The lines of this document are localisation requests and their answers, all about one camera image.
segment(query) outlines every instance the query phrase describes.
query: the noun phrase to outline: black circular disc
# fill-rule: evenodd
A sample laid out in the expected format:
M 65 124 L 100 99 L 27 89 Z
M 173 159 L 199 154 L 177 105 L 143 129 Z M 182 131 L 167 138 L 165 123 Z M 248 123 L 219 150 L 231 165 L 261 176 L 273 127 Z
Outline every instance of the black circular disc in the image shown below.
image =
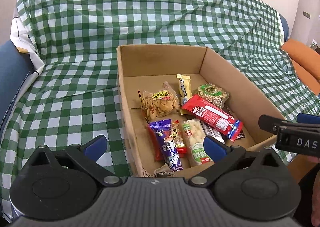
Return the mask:
M 10 200 L 18 214 L 53 221 L 66 219 L 87 209 L 97 193 L 87 174 L 50 165 L 32 166 L 18 175 L 10 188 Z
M 290 215 L 301 198 L 299 186 L 269 169 L 242 169 L 220 177 L 213 195 L 218 204 L 240 217 L 271 221 Z

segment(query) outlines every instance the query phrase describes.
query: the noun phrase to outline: white puffed snack package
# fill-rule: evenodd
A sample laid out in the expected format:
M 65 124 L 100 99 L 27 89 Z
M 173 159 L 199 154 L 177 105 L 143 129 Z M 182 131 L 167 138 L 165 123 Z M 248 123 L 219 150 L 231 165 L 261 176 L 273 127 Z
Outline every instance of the white puffed snack package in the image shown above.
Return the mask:
M 205 137 L 204 130 L 199 119 L 192 119 L 181 122 L 183 141 L 188 150 L 188 159 L 190 166 L 212 161 L 204 152 L 203 140 Z

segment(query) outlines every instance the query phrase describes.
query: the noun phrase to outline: checkered tablecloth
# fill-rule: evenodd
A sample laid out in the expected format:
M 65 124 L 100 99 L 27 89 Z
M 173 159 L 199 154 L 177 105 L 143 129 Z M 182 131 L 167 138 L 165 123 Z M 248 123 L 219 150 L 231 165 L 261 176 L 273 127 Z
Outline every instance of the checkered tablecloth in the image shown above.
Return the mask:
M 119 45 L 208 46 L 288 120 L 299 112 L 319 114 L 319 99 L 280 48 L 277 11 L 260 0 L 17 0 L 17 7 L 45 67 L 19 100 L 1 142 L 2 206 L 9 218 L 10 185 L 38 145 L 62 149 L 104 134 L 109 145 L 99 164 L 130 175 L 116 88 Z M 279 154 L 285 162 L 292 156 Z

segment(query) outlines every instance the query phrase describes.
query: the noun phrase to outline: cardboard box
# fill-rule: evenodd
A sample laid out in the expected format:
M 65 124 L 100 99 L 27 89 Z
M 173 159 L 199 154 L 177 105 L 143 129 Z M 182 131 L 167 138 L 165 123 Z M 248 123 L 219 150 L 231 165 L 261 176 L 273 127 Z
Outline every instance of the cardboard box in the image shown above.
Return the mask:
M 167 81 L 179 93 L 176 74 L 189 75 L 193 90 L 208 82 L 230 93 L 226 105 L 244 123 L 246 138 L 234 143 L 229 141 L 227 145 L 238 144 L 256 151 L 276 141 L 276 136 L 259 128 L 258 118 L 261 114 L 268 114 L 284 119 L 282 114 L 249 79 L 212 49 L 180 45 L 124 45 L 118 47 L 117 58 L 125 144 L 131 149 L 135 175 L 153 174 L 156 168 L 163 166 L 163 162 L 154 161 L 154 149 L 140 109 L 138 89 L 156 92 Z M 186 120 L 180 113 L 168 117 Z M 187 158 L 182 158 L 181 162 L 184 170 L 176 172 L 175 176 L 185 178 L 212 165 L 210 162 L 190 168 Z

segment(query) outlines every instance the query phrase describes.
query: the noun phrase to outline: purple snack package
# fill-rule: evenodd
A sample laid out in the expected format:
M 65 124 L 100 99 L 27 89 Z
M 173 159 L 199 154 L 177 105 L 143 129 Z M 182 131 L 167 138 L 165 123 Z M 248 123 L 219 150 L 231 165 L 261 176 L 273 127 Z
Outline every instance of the purple snack package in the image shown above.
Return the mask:
M 151 122 L 149 127 L 155 132 L 156 139 L 159 142 L 160 149 L 172 172 L 183 170 L 177 148 L 171 137 L 171 119 Z

